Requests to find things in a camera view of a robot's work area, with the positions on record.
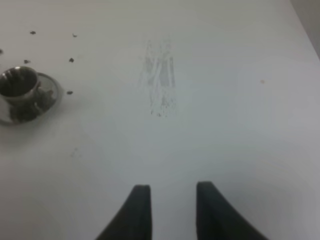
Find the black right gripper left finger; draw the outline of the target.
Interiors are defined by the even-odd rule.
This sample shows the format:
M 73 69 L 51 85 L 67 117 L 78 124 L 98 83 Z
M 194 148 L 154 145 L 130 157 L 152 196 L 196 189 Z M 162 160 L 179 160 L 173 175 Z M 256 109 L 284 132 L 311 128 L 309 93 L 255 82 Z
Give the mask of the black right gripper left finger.
M 135 185 L 98 240 L 151 240 L 152 201 L 149 185 Z

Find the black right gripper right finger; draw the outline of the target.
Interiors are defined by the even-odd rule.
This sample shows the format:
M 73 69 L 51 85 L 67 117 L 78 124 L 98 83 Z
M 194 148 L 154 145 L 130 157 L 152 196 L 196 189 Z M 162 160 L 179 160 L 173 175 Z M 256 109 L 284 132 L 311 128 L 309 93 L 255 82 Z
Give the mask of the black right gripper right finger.
M 196 234 L 199 240 L 265 240 L 210 181 L 196 185 Z

